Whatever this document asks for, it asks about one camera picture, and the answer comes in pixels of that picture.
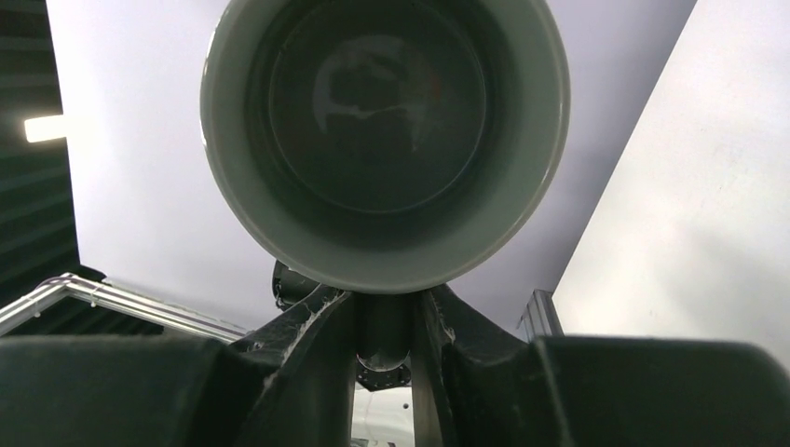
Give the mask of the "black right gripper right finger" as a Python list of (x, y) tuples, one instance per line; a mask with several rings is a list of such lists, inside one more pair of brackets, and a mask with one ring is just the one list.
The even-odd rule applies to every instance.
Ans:
[(760, 348), (523, 342), (440, 286), (414, 300), (419, 446), (785, 446), (789, 376)]

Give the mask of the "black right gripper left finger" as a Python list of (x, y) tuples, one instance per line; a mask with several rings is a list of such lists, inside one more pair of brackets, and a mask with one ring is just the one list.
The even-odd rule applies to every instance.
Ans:
[(5, 446), (347, 446), (354, 306), (321, 287), (234, 345), (196, 337), (1, 342)]

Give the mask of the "sage green mug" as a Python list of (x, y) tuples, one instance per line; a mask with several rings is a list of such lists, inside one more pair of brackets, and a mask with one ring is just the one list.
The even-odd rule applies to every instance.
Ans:
[(534, 213), (570, 99), (544, 1), (232, 1), (199, 121), (251, 237), (371, 298), (357, 356), (387, 371), (410, 350), (396, 298), (468, 273)]

